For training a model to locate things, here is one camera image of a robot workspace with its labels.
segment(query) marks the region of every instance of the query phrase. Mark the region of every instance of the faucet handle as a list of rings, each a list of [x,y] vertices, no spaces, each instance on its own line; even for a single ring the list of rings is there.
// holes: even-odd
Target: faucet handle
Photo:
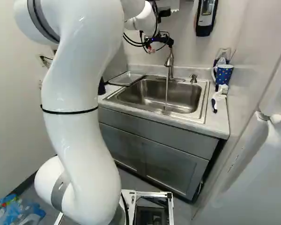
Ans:
[[[193,74],[190,76],[190,78],[191,78],[191,81],[190,81],[191,83],[197,83],[197,75]]]

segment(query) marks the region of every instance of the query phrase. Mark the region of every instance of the blue cup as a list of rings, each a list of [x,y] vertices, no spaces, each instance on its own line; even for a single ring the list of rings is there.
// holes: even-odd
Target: blue cup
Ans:
[[[216,85],[219,84],[227,84],[230,81],[234,66],[227,64],[220,64],[217,67],[213,67],[212,69],[212,78]]]

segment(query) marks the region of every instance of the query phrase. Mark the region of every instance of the metal frame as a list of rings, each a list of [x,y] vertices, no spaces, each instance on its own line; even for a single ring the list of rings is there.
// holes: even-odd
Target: metal frame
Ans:
[[[135,214],[135,204],[136,204],[136,201],[141,197],[168,199],[169,225],[174,225],[174,201],[173,201],[173,194],[171,192],[141,192],[141,191],[123,189],[122,194],[125,198],[128,208],[129,208],[128,209],[129,225],[133,225],[133,219],[134,219],[134,214]],[[63,219],[64,219],[64,214],[61,212],[57,216],[57,219],[56,219],[54,225],[61,225]]]

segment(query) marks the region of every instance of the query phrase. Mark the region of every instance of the cabinet door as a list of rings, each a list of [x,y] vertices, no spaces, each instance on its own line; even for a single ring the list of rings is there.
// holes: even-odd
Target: cabinet door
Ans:
[[[145,175],[144,139],[108,125],[99,124],[103,139],[114,160]]]
[[[155,142],[147,145],[146,176],[191,200],[208,161]]]

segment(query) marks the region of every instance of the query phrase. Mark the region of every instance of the faucet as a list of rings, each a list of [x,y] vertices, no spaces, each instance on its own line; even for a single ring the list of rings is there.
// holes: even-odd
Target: faucet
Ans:
[[[174,73],[174,53],[173,53],[173,48],[170,48],[170,54],[167,58],[167,60],[164,63],[164,66],[169,68],[168,72],[168,80],[169,81],[181,81],[184,82],[185,79],[180,79],[180,78],[174,78],[173,73]]]
[[[167,60],[165,61],[164,66],[169,68],[168,78],[170,80],[173,80],[174,79],[174,77],[173,77],[173,70],[174,70],[173,48],[170,48],[170,54],[169,54]]]

